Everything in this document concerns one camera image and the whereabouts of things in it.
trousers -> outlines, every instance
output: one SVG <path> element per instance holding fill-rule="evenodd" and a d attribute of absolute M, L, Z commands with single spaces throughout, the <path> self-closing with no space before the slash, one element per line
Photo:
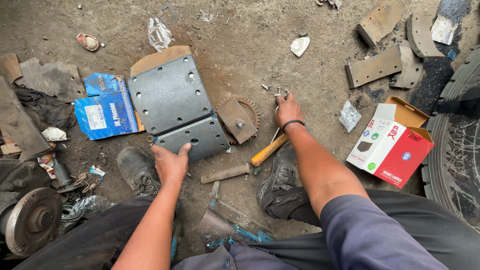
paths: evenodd
<path fill-rule="evenodd" d="M 455 214 L 429 199 L 385 190 L 367 190 L 371 200 L 399 222 L 450 270 L 477 270 L 480 236 Z M 15 269 L 110 269 L 154 196 L 119 203 L 42 248 Z M 302 187 L 267 193 L 266 214 L 321 226 Z M 254 243 L 301 270 L 333 270 L 323 233 Z"/>

black boot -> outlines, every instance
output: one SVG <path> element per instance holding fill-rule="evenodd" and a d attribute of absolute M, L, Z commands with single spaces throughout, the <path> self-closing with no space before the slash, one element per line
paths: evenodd
<path fill-rule="evenodd" d="M 117 156 L 123 179 L 132 188 L 135 197 L 157 194 L 160 178 L 153 158 L 138 147 L 127 147 Z"/>
<path fill-rule="evenodd" d="M 265 194 L 278 189 L 289 190 L 296 187 L 297 156 L 290 141 L 287 141 L 276 153 L 272 164 L 272 174 L 263 181 L 257 191 L 258 203 L 262 204 Z"/>

brake linings box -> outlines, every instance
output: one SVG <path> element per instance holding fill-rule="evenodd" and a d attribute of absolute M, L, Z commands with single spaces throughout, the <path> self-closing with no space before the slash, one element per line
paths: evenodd
<path fill-rule="evenodd" d="M 378 104 L 375 114 L 347 161 L 402 188 L 433 141 L 420 126 L 430 117 L 398 97 Z"/>

box flap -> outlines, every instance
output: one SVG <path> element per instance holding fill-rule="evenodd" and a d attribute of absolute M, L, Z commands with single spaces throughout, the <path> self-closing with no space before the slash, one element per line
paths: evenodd
<path fill-rule="evenodd" d="M 430 137 L 430 134 L 428 134 L 428 131 L 424 128 L 419 128 L 419 127 L 413 127 L 413 126 L 407 126 L 407 128 L 413 132 L 418 133 L 420 136 L 422 136 L 424 139 L 427 141 L 433 143 L 432 137 Z"/>
<path fill-rule="evenodd" d="M 430 116 L 419 109 L 408 104 L 399 97 L 390 96 L 385 104 L 397 105 L 395 111 L 395 122 L 403 126 L 420 127 Z"/>
<path fill-rule="evenodd" d="M 374 118 L 394 121 L 395 120 L 395 104 L 378 104 L 377 110 L 375 111 Z"/>

plastic bag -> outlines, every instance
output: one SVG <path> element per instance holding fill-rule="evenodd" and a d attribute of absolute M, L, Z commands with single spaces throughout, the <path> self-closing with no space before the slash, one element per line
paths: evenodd
<path fill-rule="evenodd" d="M 361 118 L 361 114 L 353 107 L 350 101 L 346 101 L 343 105 L 343 109 L 340 111 L 340 122 L 347 128 L 347 131 L 350 132 L 358 123 Z"/>
<path fill-rule="evenodd" d="M 163 51 L 168 48 L 172 41 L 172 33 L 158 18 L 148 19 L 148 40 L 157 50 Z"/>
<path fill-rule="evenodd" d="M 101 213 L 108 208 L 116 205 L 116 203 L 110 203 L 107 198 L 93 195 L 90 197 L 86 197 L 81 201 L 77 202 L 73 207 L 72 211 L 84 211 L 83 217 L 86 219 L 92 218 L 98 213 Z"/>

